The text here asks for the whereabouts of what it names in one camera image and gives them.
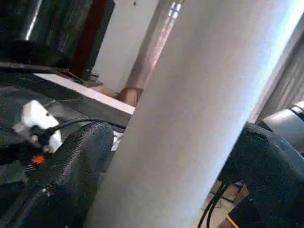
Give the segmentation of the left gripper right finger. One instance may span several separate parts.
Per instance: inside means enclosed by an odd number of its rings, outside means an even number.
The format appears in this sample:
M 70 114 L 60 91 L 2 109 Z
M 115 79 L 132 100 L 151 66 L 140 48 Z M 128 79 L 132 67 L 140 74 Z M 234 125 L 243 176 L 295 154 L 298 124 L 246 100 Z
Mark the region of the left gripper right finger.
M 295 228 L 304 222 L 304 158 L 279 135 L 245 124 L 220 181 L 243 181 L 266 228 Z

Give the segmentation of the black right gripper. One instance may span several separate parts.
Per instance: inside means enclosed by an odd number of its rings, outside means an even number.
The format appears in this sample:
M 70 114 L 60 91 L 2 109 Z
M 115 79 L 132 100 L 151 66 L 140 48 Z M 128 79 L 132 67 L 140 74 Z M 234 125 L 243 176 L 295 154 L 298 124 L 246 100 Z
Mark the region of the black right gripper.
M 24 172 L 36 171 L 47 160 L 47 154 L 28 142 L 0 146 L 0 167 L 19 162 Z

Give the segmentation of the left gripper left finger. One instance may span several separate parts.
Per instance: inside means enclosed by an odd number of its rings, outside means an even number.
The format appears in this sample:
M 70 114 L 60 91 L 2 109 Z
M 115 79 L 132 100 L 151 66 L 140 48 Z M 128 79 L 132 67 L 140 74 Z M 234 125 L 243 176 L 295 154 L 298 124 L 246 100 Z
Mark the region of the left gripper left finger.
M 96 195 L 102 161 L 113 145 L 107 123 L 89 123 L 63 142 L 26 184 L 0 189 L 3 228 L 79 228 Z

